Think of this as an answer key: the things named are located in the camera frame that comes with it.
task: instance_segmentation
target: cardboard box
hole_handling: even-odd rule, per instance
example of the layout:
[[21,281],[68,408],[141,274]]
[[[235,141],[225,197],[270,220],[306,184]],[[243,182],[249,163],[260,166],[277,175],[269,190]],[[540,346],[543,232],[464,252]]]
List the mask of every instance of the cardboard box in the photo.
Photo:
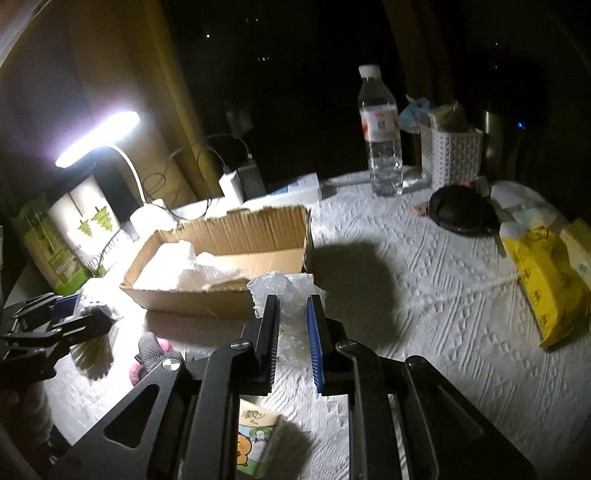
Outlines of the cardboard box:
[[239,210],[224,217],[198,219],[171,231],[156,231],[125,274],[121,289],[147,310],[245,320],[254,304],[246,281],[232,281],[204,292],[136,290],[134,282],[164,243],[186,240],[195,253],[209,252],[255,278],[269,271],[300,273],[312,249],[310,215],[302,206]]

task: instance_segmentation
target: white lamp arm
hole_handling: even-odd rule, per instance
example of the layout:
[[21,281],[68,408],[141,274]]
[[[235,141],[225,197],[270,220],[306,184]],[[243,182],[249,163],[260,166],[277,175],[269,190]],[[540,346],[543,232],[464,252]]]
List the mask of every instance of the white lamp arm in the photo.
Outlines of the white lamp arm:
[[121,155],[125,159],[125,161],[127,162],[127,165],[129,165],[129,168],[131,168],[131,173],[134,174],[135,182],[138,184],[139,197],[142,199],[142,202],[144,202],[144,205],[146,205],[148,202],[146,202],[146,197],[144,196],[144,189],[142,188],[142,183],[139,180],[138,172],[136,171],[134,164],[131,163],[131,160],[129,159],[129,157],[127,155],[125,155],[125,152],[123,150],[121,150],[117,145],[108,144],[105,146],[111,147],[113,150],[116,150],[119,153],[119,155]]

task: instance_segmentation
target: plastic bottle cap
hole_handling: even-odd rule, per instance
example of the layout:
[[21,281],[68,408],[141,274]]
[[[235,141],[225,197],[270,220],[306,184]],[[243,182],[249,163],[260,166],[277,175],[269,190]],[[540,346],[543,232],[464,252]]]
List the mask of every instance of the plastic bottle cap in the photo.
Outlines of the plastic bottle cap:
[[359,74],[361,75],[361,78],[379,79],[382,77],[382,73],[379,71],[378,65],[360,65]]

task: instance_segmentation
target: screw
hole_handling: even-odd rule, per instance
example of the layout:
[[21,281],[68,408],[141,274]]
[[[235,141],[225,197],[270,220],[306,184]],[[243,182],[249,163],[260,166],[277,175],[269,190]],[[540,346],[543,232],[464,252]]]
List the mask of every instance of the screw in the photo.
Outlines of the screw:
[[424,362],[424,358],[422,356],[413,355],[412,357],[407,359],[407,364],[409,367],[417,367]]
[[167,372],[174,372],[181,367],[181,361],[178,358],[165,358],[162,362],[162,368]]
[[343,352],[352,352],[357,348],[357,342],[355,340],[347,338],[346,340],[341,340],[339,343],[336,344],[336,346],[340,348]]
[[242,352],[243,350],[248,350],[251,347],[251,343],[249,340],[245,340],[244,338],[237,338],[230,344],[230,347],[232,347],[232,350]]

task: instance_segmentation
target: snack package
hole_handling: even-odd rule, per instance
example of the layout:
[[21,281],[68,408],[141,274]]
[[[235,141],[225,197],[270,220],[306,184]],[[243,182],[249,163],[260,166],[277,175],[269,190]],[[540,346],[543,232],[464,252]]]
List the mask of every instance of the snack package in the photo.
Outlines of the snack package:
[[59,295],[75,293],[91,277],[51,221],[45,196],[27,203],[13,219],[22,243],[50,287]]
[[591,288],[591,228],[581,218],[560,232],[560,239],[569,251],[570,266]]
[[236,468],[262,478],[267,471],[282,425],[278,413],[240,400]]
[[516,222],[504,222],[500,235],[540,327],[540,346],[553,345],[587,315],[589,289],[570,266],[563,241],[548,228],[526,231]]

